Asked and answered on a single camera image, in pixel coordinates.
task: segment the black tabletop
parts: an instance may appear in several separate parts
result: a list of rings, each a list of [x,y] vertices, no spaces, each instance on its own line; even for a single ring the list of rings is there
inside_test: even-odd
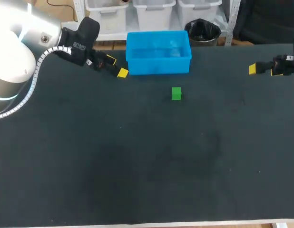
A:
[[[248,75],[293,46],[192,54],[125,80],[50,56],[0,120],[0,227],[293,219],[294,76]]]

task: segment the white shelf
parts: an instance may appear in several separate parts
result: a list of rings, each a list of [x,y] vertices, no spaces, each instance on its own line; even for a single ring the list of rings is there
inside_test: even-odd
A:
[[[126,40],[127,34],[129,32],[139,32],[138,27],[138,19],[137,19],[137,11],[136,9],[130,4],[126,11],[126,32],[122,33],[111,33],[111,34],[100,34],[97,41],[105,41],[105,40]],[[217,12],[217,16],[214,22],[218,25],[222,31],[221,36],[226,36],[227,34],[227,26],[228,23],[226,21],[225,13],[223,12],[222,7],[219,7]],[[178,15],[175,10],[173,10],[171,15],[171,25],[170,30],[183,30],[181,28]]]

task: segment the shelf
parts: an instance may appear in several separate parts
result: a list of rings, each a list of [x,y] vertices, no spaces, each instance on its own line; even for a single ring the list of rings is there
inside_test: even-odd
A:
[[[180,22],[178,15],[174,10],[171,15],[171,25],[170,25],[170,30],[183,30],[181,28]],[[111,33],[111,34],[100,34],[97,41],[113,41],[113,40],[126,40],[127,39],[127,34],[129,32],[139,32],[139,27],[138,27],[138,19],[137,19],[137,11],[136,8],[133,7],[132,4],[129,5],[126,11],[126,32],[122,33]],[[221,36],[226,36],[227,35],[227,26],[228,22],[225,17],[225,13],[223,11],[222,6],[218,8],[218,12],[215,18],[214,24],[218,25],[222,31]],[[66,22],[63,23],[62,26],[67,27],[72,30],[76,30],[78,28],[78,23],[77,22]]]

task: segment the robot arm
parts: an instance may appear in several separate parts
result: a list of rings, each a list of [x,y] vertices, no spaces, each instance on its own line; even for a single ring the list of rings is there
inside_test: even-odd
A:
[[[126,77],[128,71],[116,66],[116,59],[93,50],[99,30],[99,23],[90,18],[84,18],[77,31],[61,28],[59,20],[31,4],[0,0],[0,118],[16,112],[27,102],[41,62],[50,52],[79,66],[88,63],[94,70],[106,69],[114,76]],[[37,63],[34,56],[41,56]],[[33,74],[26,98],[7,111]]]

